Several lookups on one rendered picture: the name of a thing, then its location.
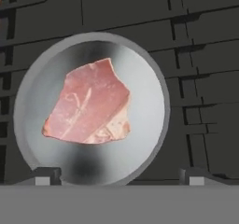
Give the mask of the black hob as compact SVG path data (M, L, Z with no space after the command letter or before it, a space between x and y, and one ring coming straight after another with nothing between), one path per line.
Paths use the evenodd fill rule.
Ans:
M239 178L239 0L0 0L0 185L33 171L14 133L23 78L52 45L86 33L133 41L169 92L162 147L125 185L180 185L191 167Z

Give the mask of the pink raw steak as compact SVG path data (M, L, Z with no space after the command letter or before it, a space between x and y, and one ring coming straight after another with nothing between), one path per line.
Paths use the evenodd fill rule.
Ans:
M66 75L59 100L46 119L46 137L82 144L123 139L130 132L130 91L109 58L83 65Z

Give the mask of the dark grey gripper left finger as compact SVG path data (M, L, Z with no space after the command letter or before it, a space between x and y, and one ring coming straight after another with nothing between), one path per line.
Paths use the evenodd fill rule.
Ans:
M61 186L62 170L59 167L37 167L17 182L22 186Z

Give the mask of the grey round pan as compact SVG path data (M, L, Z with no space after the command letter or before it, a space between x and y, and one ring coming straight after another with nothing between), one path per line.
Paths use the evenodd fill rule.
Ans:
M41 134L56 104L65 75L94 61L111 58L131 92L131 132L121 141L80 145ZM44 51L19 87L14 105L14 133L31 169L59 167L72 185L125 185L141 175L162 147L170 118L169 92L161 69L133 41L110 33L67 37Z

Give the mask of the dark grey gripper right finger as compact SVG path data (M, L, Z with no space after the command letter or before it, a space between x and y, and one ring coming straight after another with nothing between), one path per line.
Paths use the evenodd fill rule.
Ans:
M189 169L180 170L179 184L185 186L239 186L239 178L230 179L222 174L212 175L204 169L191 167Z

